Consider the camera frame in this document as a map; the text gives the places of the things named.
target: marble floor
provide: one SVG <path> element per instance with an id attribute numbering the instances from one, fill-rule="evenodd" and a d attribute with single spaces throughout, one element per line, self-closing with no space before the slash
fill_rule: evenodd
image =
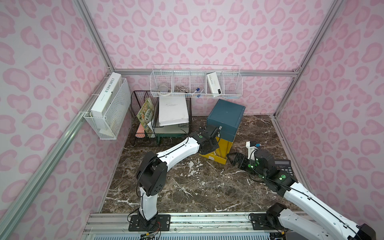
<path id="1" fill-rule="evenodd" d="M 207 117 L 193 117 L 192 130 L 206 124 Z M 172 139 L 173 145 L 183 139 Z M 269 116 L 244 116 L 231 152 L 247 154 L 246 141 L 255 140 L 275 158 L 286 159 L 283 146 Z M 102 213 L 128 213 L 139 207 L 135 193 L 136 171 L 147 151 L 160 152 L 171 146 L 131 145 L 127 141 L 108 190 Z M 223 165 L 198 154 L 175 165 L 167 174 L 159 193 L 159 212 L 265 211 L 275 202 L 299 210 L 293 203 L 271 192 L 265 185 L 250 180 L 248 173 Z"/>

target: pink leopard print wall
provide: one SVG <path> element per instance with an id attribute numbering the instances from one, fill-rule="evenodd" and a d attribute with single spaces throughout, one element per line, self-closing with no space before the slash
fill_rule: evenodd
<path id="1" fill-rule="evenodd" d="M 384 237 L 384 2 L 348 0 L 279 122 L 317 196 Z"/>
<path id="2" fill-rule="evenodd" d="M 297 68 L 331 0 L 86 0 L 116 68 Z"/>
<path id="3" fill-rule="evenodd" d="M 150 90 L 149 76 L 125 76 L 131 92 Z M 243 77 L 243 95 L 240 99 L 227 99 L 245 106 L 244 114 L 273 114 L 281 101 L 291 77 Z M 217 99 L 192 98 L 192 115 L 208 116 Z"/>
<path id="4" fill-rule="evenodd" d="M 0 218 L 105 73 L 71 0 L 0 2 Z"/>
<path id="5" fill-rule="evenodd" d="M 104 200 L 130 126 L 127 114 L 118 139 L 106 141 L 84 123 L 10 240 L 79 239 Z"/>

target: black calculator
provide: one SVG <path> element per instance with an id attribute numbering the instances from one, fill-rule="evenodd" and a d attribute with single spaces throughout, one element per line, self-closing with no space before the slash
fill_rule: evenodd
<path id="1" fill-rule="evenodd" d="M 295 176 L 292 170 L 291 160 L 288 159 L 275 159 L 277 170 L 286 171 L 292 176 Z"/>

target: aluminum frame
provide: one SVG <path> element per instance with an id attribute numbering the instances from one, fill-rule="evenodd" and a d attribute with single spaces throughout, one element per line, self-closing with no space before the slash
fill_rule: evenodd
<path id="1" fill-rule="evenodd" d="M 327 11 L 327 14 L 324 17 L 323 22 L 321 23 L 319 29 L 316 32 L 316 35 L 313 37 L 312 43 L 310 44 L 307 52 L 303 57 L 300 67 L 296 69 L 296 72 L 298 72 L 297 77 L 287 87 L 283 97 L 281 98 L 281 101 L 279 102 L 279 105 L 276 108 L 276 112 L 274 114 L 276 117 L 278 117 L 283 111 L 285 104 L 288 102 L 293 90 L 295 89 L 296 85 L 299 83 L 301 76 L 303 75 L 305 69 L 307 68 L 310 61 L 312 60 L 317 48 L 324 40 L 328 30 L 336 20 L 336 17 L 338 16 L 338 13 L 342 9 L 342 6 L 344 5 L 345 2 L 346 0 L 333 0 L 331 6 L 329 7 L 329 10 Z"/>
<path id="2" fill-rule="evenodd" d="M 145 69 L 145 68 L 134 68 L 134 69 L 128 69 L 128 68 L 117 68 L 114 70 L 116 73 L 120 73 L 121 75 L 141 75 L 146 76 L 150 75 L 152 73 L 152 69 Z M 212 70 L 212 71 L 218 71 L 218 72 L 226 72 L 225 70 Z M 258 71 L 258 70 L 240 70 L 240 74 L 244 77 L 250 77 L 250 76 L 264 76 L 264 77 L 280 77 L 280 76 L 286 76 L 286 77 L 296 77 L 298 72 L 295 71 Z"/>
<path id="3" fill-rule="evenodd" d="M 97 49 L 100 52 L 100 56 L 104 61 L 105 66 L 108 68 L 109 71 L 114 71 L 115 67 L 113 65 L 113 62 L 107 52 L 106 47 L 103 44 L 103 41 L 99 35 L 99 32 L 97 31 L 96 25 L 92 19 L 92 16 L 90 14 L 90 11 L 84 2 L 84 0 L 73 0 L 76 7 L 78 8 L 79 14 L 84 20 L 84 23 L 87 25 L 87 29 L 89 33 L 91 34 L 91 37 L 93 41 L 96 44 Z"/>
<path id="4" fill-rule="evenodd" d="M 115 69 L 108 55 L 108 52 L 106 51 L 106 48 L 103 45 L 101 37 L 98 34 L 98 31 L 92 20 L 88 7 L 84 3 L 84 0 L 74 0 L 74 2 L 85 24 L 87 25 L 88 31 L 90 32 L 92 39 L 96 43 L 96 47 L 100 52 L 100 55 L 104 61 L 105 66 L 110 71 L 115 71 L 122 75 L 150 75 L 151 74 L 152 72 L 151 69 Z M 284 108 L 284 105 L 288 101 L 289 96 L 291 95 L 297 83 L 299 82 L 299 79 L 302 73 L 305 71 L 305 68 L 307 67 L 308 63 L 312 59 L 317 47 L 319 46 L 321 41 L 324 39 L 327 33 L 327 30 L 330 28 L 330 26 L 333 24 L 334 20 L 336 19 L 337 14 L 340 11 L 341 6 L 344 2 L 345 0 L 334 0 L 332 2 L 321 26 L 319 27 L 318 32 L 314 36 L 314 41 L 310 44 L 310 47 L 303 58 L 301 66 L 297 70 L 294 70 L 294 71 L 248 71 L 248 70 L 240 71 L 242 76 L 290 76 L 295 78 L 287 88 L 287 91 L 284 93 L 282 100 L 280 101 L 278 108 L 274 114 L 275 117 L 278 117 L 279 114 L 282 112 L 282 109 Z M 104 81 L 100 83 L 97 90 L 95 91 L 96 94 L 101 91 L 105 81 L 106 79 L 104 79 Z M 93 102 L 95 97 L 96 97 L 95 95 L 92 95 L 87 100 L 86 104 L 82 107 L 80 112 L 86 110 L 89 104 Z M 59 141 L 55 144 L 54 148 L 47 155 L 47 157 L 45 157 L 43 163 L 40 165 L 38 170 L 31 177 L 31 179 L 29 180 L 27 185 L 24 187 L 22 192 L 19 194 L 17 199 L 12 203 L 10 208 L 7 210 L 6 214 L 3 216 L 3 218 L 0 221 L 0 239 L 7 239 L 11 235 L 11 233 L 14 231 L 14 229 L 22 219 L 23 215 L 28 210 L 29 206 L 31 205 L 31 203 L 34 201 L 35 197 L 39 193 L 40 189 L 42 188 L 42 186 L 45 184 L 48 177 L 53 172 L 55 166 L 60 161 L 61 157 L 64 155 L 65 151 L 71 144 L 73 138 L 76 136 L 77 132 L 81 129 L 82 124 L 85 121 L 83 118 L 83 115 L 84 113 L 77 114 L 77 116 L 74 118 L 71 124 L 67 127 L 65 133 L 62 135 Z M 279 132 L 278 135 L 279 135 L 279 138 L 281 138 L 283 146 L 286 147 L 285 148 L 286 153 L 290 155 L 292 160 L 294 160 L 294 163 L 296 164 L 296 166 L 300 166 L 297 160 L 294 158 L 291 147 L 289 143 L 286 141 L 284 133 L 281 131 L 281 127 L 278 121 L 276 120 L 276 118 L 274 118 L 272 122 L 276 128 L 276 131 Z M 306 183 L 306 180 L 305 180 L 306 177 L 305 178 L 302 177 L 302 176 L 305 176 L 305 174 L 300 172 L 300 168 L 297 168 L 297 170 L 298 171 L 296 172 L 300 175 L 303 185 L 305 185 L 307 189 L 312 191 L 312 188 L 310 187 L 309 183 Z"/>
<path id="5" fill-rule="evenodd" d="M 36 196 L 44 186 L 49 176 L 52 174 L 56 165 L 59 163 L 68 147 L 71 145 L 72 140 L 83 126 L 83 123 L 85 122 L 85 111 L 97 97 L 97 94 L 100 93 L 103 89 L 103 86 L 107 82 L 109 75 L 110 72 L 107 72 L 104 80 L 101 81 L 97 89 L 94 91 L 94 95 L 91 95 L 91 97 L 86 101 L 84 106 L 80 109 L 79 113 L 69 124 L 64 134 L 57 141 L 51 152 L 44 158 L 42 164 L 32 175 L 31 179 L 28 181 L 12 205 L 8 208 L 7 212 L 0 221 L 0 239 L 9 238 L 20 220 L 23 218 L 24 214 L 27 212 L 30 205 L 35 200 Z"/>
<path id="6" fill-rule="evenodd" d="M 301 182 L 306 189 L 308 189 L 310 192 L 314 193 L 314 190 L 311 187 L 311 184 L 310 184 L 310 182 L 309 182 L 309 180 L 305 174 L 305 171 L 303 170 L 299 161 L 295 157 L 295 155 L 292 151 L 291 144 L 288 142 L 288 140 L 284 134 L 284 131 L 282 130 L 282 128 L 279 124 L 279 121 L 277 120 L 277 118 L 275 116 L 270 116 L 270 118 L 271 118 L 273 126 L 275 127 L 277 136 L 279 137 L 279 140 L 280 140 L 281 144 L 283 145 L 285 154 L 287 155 L 288 159 L 291 160 L 291 162 L 292 162 L 292 168 L 293 168 L 293 171 L 294 171 L 296 177 L 298 178 L 299 182 Z"/>
<path id="7" fill-rule="evenodd" d="M 253 230 L 248 220 L 251 212 L 196 212 L 165 213 L 171 215 L 170 231 L 167 233 L 246 233 L 277 232 L 276 230 Z M 315 222 L 305 212 L 295 212 Z M 128 230 L 128 214 L 91 214 L 84 228 L 84 235 L 121 234 Z"/>

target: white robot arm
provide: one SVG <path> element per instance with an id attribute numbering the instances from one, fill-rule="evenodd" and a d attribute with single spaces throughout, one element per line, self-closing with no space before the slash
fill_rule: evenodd
<path id="1" fill-rule="evenodd" d="M 158 221 L 157 195 L 164 187 L 167 172 L 190 155 L 198 152 L 204 155 L 215 151 L 218 148 L 217 134 L 216 127 L 207 126 L 164 152 L 149 152 L 144 156 L 136 175 L 141 194 L 140 219 L 137 221 L 148 231 Z M 291 229 L 308 240 L 376 240 L 376 233 L 370 226 L 359 226 L 333 210 L 310 193 L 294 176 L 277 170 L 273 156 L 254 144 L 255 142 L 251 142 L 251 145 L 247 143 L 248 156 L 241 153 L 228 154 L 232 165 L 261 177 L 273 192 L 296 204 L 319 225 L 298 216 L 280 203 L 268 209 L 266 223 L 274 228 Z"/>

